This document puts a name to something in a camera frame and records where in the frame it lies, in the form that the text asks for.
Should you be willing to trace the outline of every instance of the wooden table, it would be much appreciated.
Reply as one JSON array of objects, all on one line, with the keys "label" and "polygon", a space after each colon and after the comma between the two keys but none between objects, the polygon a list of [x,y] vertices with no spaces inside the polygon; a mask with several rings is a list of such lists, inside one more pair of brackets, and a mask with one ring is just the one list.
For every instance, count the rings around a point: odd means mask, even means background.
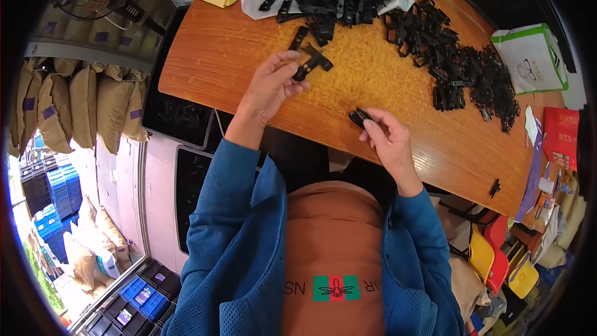
[{"label": "wooden table", "polygon": [[[489,44],[494,29],[466,1],[435,3],[451,18],[450,28],[458,32],[461,44],[477,49]],[[270,53],[287,49],[303,22],[255,21],[242,12],[240,1],[222,9],[195,0],[172,43],[159,90],[234,113],[257,66]],[[303,44],[307,42],[317,43],[310,36]],[[396,47],[384,40],[379,19],[352,29],[336,26],[334,40],[323,49],[334,68],[311,72],[312,88],[285,102],[272,121],[274,127],[379,163],[376,152],[358,141],[359,129],[347,113],[355,106],[387,108],[410,128],[415,165],[424,182],[516,215],[532,157],[532,148],[525,147],[524,114],[508,135],[498,119],[483,121],[472,104],[436,111],[435,80],[426,68],[415,68],[411,56],[398,56]],[[559,92],[523,95],[518,101],[522,111],[530,105],[540,120],[543,107],[563,107]],[[556,175],[557,167],[551,168]],[[490,198],[496,178],[502,190]],[[544,230],[531,214],[523,223]]]}]

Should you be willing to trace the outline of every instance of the hand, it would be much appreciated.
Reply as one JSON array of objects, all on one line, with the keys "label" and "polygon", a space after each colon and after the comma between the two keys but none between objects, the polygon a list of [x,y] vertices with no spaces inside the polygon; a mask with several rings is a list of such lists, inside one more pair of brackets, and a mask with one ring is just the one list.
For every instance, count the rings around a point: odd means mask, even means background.
[{"label": "hand", "polygon": [[299,68],[299,58],[296,51],[277,52],[259,65],[226,130],[226,140],[259,149],[263,130],[283,101],[310,87],[307,81],[291,79]]},{"label": "hand", "polygon": [[299,58],[300,53],[290,50],[269,56],[255,71],[236,114],[265,127],[286,98],[308,89],[309,82],[291,79],[299,68]]},{"label": "hand", "polygon": [[364,109],[373,120],[365,120],[365,131],[359,140],[375,148],[384,168],[390,173],[398,193],[412,198],[423,190],[423,183],[414,168],[413,152],[408,128],[387,110]]}]

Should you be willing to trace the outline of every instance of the blue jacket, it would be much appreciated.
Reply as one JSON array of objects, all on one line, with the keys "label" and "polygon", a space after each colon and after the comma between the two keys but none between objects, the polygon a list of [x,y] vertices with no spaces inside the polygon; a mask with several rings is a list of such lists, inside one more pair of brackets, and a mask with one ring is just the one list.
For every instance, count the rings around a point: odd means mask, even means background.
[{"label": "blue jacket", "polygon": [[[254,183],[258,158],[226,140],[214,154],[190,215],[176,312],[162,335],[280,334],[287,193],[269,156]],[[386,334],[464,335],[447,240],[427,191],[396,195],[383,232]]]}]

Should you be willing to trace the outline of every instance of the orange shirt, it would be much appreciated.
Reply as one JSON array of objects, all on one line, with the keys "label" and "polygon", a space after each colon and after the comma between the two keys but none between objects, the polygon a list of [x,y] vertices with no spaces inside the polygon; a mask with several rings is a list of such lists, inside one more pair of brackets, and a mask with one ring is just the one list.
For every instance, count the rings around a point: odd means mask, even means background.
[{"label": "orange shirt", "polygon": [[288,195],[282,335],[383,335],[383,211],[344,182]]}]

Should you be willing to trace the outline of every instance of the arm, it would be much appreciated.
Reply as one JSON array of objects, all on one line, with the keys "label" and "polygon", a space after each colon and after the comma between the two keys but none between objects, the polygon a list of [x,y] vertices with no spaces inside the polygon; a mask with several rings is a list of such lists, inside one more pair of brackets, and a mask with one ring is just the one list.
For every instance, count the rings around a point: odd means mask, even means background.
[{"label": "arm", "polygon": [[408,128],[386,110],[367,108],[360,140],[375,147],[398,189],[395,207],[413,238],[417,255],[436,280],[451,288],[450,250],[441,222],[414,168]]},{"label": "arm", "polygon": [[189,217],[189,259],[180,277],[181,300],[205,280],[251,213],[258,147],[265,126],[288,96],[309,87],[306,81],[290,79],[299,66],[288,62],[299,57],[295,51],[279,52],[257,68],[214,154],[197,208]]}]

